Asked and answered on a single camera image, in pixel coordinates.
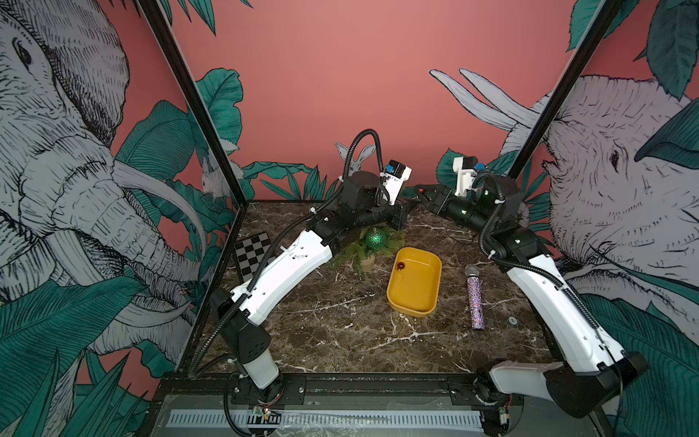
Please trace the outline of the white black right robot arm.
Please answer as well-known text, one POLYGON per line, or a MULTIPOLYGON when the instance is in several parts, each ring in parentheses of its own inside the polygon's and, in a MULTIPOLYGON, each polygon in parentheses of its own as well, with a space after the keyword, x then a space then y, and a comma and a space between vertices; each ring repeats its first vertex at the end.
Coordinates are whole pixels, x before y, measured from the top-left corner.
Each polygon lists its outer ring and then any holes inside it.
POLYGON ((418 185, 415 193, 429 212, 477 234, 482 253, 524 293, 562 357, 549 364, 493 364, 486 373, 489 396, 549 400, 582 418, 648 371, 644 356, 626 351, 595 320, 542 241, 520 224, 524 195, 515 180, 484 172, 462 196, 441 184, 418 185))

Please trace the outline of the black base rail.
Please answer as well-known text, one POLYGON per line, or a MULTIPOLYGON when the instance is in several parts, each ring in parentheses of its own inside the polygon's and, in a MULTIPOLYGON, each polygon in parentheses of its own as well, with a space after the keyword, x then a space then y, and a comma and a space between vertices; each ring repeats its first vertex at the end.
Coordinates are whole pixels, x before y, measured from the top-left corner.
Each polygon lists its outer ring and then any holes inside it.
MULTIPOLYGON (((255 385, 248 378, 227 373, 206 373, 189 379, 185 373, 168 373, 160 382, 154 400, 163 402, 169 396, 223 397, 226 383, 236 404, 253 406, 260 402, 255 385)), ((269 403, 274 406, 302 405, 312 397, 445 397, 453 406, 468 406, 475 410, 522 404, 518 395, 504 395, 498 401, 482 401, 476 390, 473 373, 285 373, 280 398, 269 403)))

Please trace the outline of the green glitter ball ornament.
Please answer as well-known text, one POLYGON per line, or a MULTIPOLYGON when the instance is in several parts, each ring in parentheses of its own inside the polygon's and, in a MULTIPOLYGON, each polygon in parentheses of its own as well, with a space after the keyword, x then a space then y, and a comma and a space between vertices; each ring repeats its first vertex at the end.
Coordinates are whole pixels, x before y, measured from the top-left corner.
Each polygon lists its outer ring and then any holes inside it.
POLYGON ((371 228, 365 235, 365 243, 370 251, 380 251, 381 249, 384 249, 387 242, 387 231, 382 228, 371 228))

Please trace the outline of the purple glitter tube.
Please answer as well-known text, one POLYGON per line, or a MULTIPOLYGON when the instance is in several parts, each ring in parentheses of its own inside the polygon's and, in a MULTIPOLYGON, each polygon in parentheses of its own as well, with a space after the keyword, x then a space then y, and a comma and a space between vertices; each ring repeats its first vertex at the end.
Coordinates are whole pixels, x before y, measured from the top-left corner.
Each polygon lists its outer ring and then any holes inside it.
POLYGON ((471 314, 471 327, 474 330, 484 329, 482 313, 482 292, 480 271, 475 265, 469 265, 464 269, 466 275, 467 291, 469 298, 469 310, 471 314))

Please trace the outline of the small green christmas tree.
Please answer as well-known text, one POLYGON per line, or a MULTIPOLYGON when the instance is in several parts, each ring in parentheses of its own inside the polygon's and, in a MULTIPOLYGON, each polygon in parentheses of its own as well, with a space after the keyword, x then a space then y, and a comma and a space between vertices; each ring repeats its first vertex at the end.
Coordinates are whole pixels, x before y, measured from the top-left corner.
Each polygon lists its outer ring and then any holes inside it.
POLYGON ((357 276, 363 276, 373 270, 376 260, 392 259, 405 245, 405 231, 397 231, 389 225, 373 225, 360 231, 358 240, 349 244, 329 262, 331 269, 349 268, 357 276), (387 231, 388 242, 380 251, 370 251, 365 243, 365 235, 371 228, 387 231))

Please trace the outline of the black corner frame post right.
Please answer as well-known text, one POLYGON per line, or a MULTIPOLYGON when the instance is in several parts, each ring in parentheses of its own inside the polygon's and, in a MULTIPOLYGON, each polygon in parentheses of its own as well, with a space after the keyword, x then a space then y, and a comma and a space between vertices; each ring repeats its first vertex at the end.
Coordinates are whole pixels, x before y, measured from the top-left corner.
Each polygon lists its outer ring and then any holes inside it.
POLYGON ((582 40, 564 70, 564 74, 562 74, 558 81, 556 88, 553 90, 548 103, 544 107, 544 111, 542 111, 541 116, 539 116, 526 142, 524 142, 516 160, 510 167, 508 172, 509 178, 513 180, 519 178, 537 147, 542 143, 544 134, 547 129, 549 129, 551 123, 553 123, 562 104, 568 98, 577 79, 582 75, 582 72, 584 72, 595 50, 604 39, 607 29, 621 11, 623 5, 623 0, 602 1, 598 5, 592 16, 592 21, 586 27, 584 34, 582 34, 582 40))

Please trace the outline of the yellow plastic tray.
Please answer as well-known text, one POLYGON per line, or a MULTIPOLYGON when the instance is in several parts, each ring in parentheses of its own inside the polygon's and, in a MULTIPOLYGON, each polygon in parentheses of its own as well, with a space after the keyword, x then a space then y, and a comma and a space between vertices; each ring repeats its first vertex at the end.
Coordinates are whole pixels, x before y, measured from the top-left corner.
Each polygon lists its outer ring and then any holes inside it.
POLYGON ((442 276, 441 259, 422 249, 405 247, 395 258, 387 288, 390 306, 399 313, 423 318, 436 308, 442 276), (403 262, 405 269, 397 270, 403 262))

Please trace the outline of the black white checkerboard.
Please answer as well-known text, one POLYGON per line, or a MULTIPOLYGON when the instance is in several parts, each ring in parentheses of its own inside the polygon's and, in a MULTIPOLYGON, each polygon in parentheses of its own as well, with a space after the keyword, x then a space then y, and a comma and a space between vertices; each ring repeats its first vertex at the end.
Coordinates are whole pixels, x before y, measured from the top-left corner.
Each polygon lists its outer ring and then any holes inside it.
POLYGON ((266 232, 238 240, 234 245, 236 269, 243 282, 250 280, 270 246, 266 232))

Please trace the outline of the black corner frame post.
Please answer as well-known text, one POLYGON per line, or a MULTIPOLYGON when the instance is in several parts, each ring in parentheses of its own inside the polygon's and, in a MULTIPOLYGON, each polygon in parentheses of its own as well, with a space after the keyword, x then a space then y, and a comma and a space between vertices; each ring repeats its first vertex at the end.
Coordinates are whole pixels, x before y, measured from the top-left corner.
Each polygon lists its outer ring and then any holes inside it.
POLYGON ((586 27, 584 34, 582 34, 582 40, 564 70, 564 74, 562 74, 558 81, 556 88, 553 90, 548 103, 544 107, 544 111, 542 111, 541 116, 539 116, 526 142, 524 142, 516 160, 510 167, 508 172, 509 178, 513 180, 519 178, 537 147, 542 143, 544 134, 547 129, 549 129, 551 123, 553 123, 562 104, 568 98, 577 79, 582 75, 582 72, 584 72, 595 50, 604 39, 607 29, 621 11, 623 5, 623 0, 602 1, 598 5, 592 16, 592 21, 586 27))
POLYGON ((169 22, 166 20, 167 17, 160 1, 140 0, 138 4, 178 82, 178 86, 185 97, 187 105, 192 110, 193 116, 202 131, 202 135, 214 155, 214 159, 220 166, 220 171, 231 190, 234 200, 236 200, 241 207, 246 207, 248 201, 230 166, 229 157, 224 152, 220 136, 218 135, 203 98, 198 91, 189 66, 179 49, 178 42, 171 31, 169 22))

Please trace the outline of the black corner frame post left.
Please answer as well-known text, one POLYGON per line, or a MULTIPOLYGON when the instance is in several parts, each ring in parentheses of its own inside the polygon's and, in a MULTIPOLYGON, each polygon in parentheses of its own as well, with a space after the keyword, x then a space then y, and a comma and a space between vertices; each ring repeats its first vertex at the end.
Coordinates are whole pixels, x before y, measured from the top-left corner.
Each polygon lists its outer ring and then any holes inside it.
POLYGON ((234 200, 236 200, 241 207, 246 207, 248 201, 230 166, 229 157, 224 152, 220 136, 218 135, 203 98, 198 91, 189 66, 179 49, 178 42, 171 31, 169 22, 166 20, 167 17, 160 1, 140 0, 138 4, 178 82, 178 86, 185 97, 187 105, 192 110, 193 116, 202 131, 202 135, 214 155, 214 159, 220 166, 220 171, 231 190, 234 200))

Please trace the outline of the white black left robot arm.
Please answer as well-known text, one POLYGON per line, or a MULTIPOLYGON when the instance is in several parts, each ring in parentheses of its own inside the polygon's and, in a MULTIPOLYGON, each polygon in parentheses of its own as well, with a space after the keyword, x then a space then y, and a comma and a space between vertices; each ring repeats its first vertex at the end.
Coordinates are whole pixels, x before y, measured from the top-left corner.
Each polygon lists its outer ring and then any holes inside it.
POLYGON ((264 393, 280 386, 280 371, 262 327, 275 307, 315 269, 330 261, 368 226, 400 229, 412 209, 400 193, 411 169, 391 163, 379 175, 359 171, 320 207, 292 222, 273 240, 253 277, 229 292, 213 336, 229 344, 243 374, 264 393))

